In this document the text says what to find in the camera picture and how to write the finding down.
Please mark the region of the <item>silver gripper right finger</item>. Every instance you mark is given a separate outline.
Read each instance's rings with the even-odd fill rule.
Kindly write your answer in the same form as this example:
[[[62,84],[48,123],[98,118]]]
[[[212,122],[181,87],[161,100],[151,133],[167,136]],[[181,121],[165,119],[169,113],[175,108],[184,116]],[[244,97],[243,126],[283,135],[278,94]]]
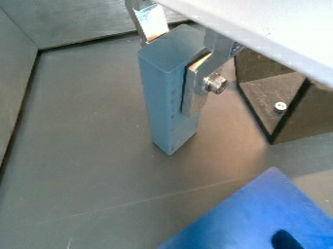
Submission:
[[[220,94],[227,80],[220,75],[221,65],[244,49],[244,46],[205,29],[203,48],[187,65],[184,74],[181,113],[191,117],[203,108],[208,93]]]

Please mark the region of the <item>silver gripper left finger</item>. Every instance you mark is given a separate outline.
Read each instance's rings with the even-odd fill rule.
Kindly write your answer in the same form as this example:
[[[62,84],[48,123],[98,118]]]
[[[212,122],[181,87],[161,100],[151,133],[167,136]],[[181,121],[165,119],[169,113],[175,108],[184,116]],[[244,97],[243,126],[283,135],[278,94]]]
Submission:
[[[152,0],[124,0],[140,43],[149,44],[168,33],[167,18],[160,4]]]

